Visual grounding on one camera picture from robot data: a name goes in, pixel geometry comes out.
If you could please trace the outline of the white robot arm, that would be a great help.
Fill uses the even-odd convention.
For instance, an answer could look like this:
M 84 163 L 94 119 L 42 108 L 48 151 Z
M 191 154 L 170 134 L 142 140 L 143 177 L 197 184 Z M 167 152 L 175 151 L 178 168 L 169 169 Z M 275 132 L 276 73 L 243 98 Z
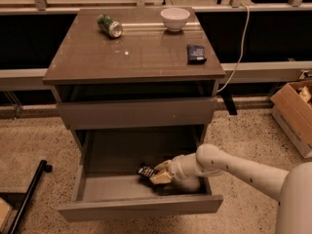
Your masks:
M 208 176 L 225 171 L 279 203 L 275 234 L 312 234 L 312 163 L 290 171 L 259 164 L 202 144 L 189 155 L 179 155 L 155 167 L 150 180 L 167 184 L 173 179 Z

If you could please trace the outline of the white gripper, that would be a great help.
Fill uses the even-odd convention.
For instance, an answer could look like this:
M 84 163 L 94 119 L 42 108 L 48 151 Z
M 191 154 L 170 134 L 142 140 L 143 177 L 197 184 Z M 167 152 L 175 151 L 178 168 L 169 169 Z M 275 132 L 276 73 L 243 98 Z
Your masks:
M 155 171 L 161 172 L 157 175 L 153 175 L 150 178 L 150 181 L 153 184 L 168 184 L 172 181 L 172 178 L 174 179 L 185 179 L 185 173 L 183 172 L 180 158 L 175 157 L 173 160 L 166 160 L 162 162 L 161 164 L 158 164 L 155 168 Z

